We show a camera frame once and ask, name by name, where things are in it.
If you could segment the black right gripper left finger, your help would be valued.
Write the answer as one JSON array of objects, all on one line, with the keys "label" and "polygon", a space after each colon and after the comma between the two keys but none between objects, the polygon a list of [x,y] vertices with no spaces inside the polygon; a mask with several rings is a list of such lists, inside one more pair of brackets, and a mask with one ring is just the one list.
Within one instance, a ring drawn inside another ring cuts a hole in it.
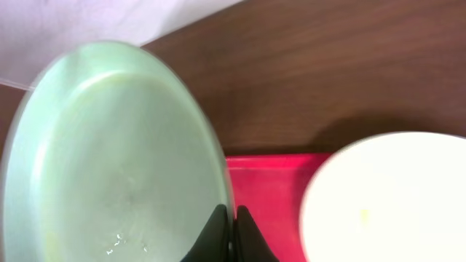
[{"label": "black right gripper left finger", "polygon": [[226,262],[229,259],[229,218],[217,205],[190,251],[181,262]]}]

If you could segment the light green plate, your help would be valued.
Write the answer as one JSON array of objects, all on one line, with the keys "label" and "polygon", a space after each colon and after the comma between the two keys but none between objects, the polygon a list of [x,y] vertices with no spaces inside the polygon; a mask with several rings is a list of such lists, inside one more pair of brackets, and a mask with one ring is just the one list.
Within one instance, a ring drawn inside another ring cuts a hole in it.
[{"label": "light green plate", "polygon": [[117,41],[60,57],[27,92],[1,163],[4,261],[179,261],[232,208],[207,117],[160,59]]}]

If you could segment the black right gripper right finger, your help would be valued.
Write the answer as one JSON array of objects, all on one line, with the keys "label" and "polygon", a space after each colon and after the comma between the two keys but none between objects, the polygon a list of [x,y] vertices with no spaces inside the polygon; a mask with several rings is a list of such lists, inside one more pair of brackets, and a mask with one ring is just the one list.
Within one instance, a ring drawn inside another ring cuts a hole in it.
[{"label": "black right gripper right finger", "polygon": [[244,205],[234,221],[234,255],[238,262],[279,262]]}]

